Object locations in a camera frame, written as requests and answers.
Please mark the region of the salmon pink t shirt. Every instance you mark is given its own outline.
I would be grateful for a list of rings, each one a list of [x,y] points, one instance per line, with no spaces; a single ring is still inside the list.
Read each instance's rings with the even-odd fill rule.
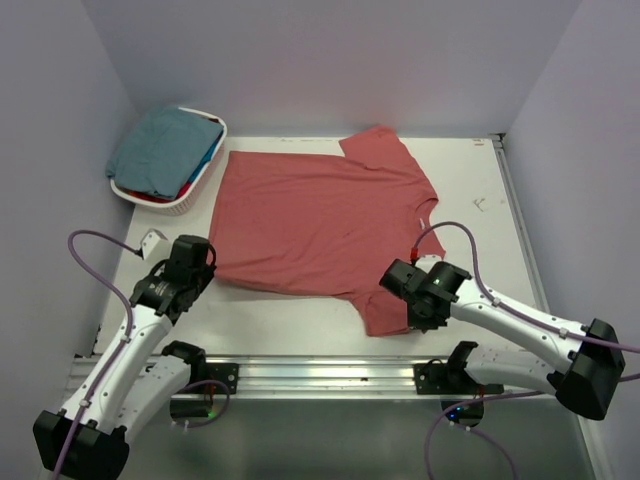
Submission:
[[[391,128],[342,139],[340,148],[340,155],[230,153],[209,233],[217,277],[343,299],[368,335],[405,333],[405,304],[380,279],[412,247],[444,255],[429,231],[438,194]]]

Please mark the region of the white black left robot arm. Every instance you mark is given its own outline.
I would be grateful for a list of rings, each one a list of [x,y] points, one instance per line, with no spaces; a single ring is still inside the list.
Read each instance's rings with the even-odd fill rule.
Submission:
[[[131,445],[173,395],[228,387],[208,377],[206,353],[173,341],[157,345],[214,278],[216,252],[202,237],[181,235],[131,296],[117,291],[125,317],[93,370],[55,412],[42,411],[33,433],[53,478],[116,479]]]

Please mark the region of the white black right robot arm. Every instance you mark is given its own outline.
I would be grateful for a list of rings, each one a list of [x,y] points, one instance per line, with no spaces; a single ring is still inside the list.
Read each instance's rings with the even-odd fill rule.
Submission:
[[[472,394],[519,387],[552,395],[587,419],[605,418],[625,369],[608,323],[595,319],[583,325],[522,304],[509,306],[469,272],[444,261],[423,270],[396,259],[379,284],[406,303],[412,329],[436,330],[455,319],[513,343],[499,350],[459,342],[444,365],[419,369],[435,389]]]

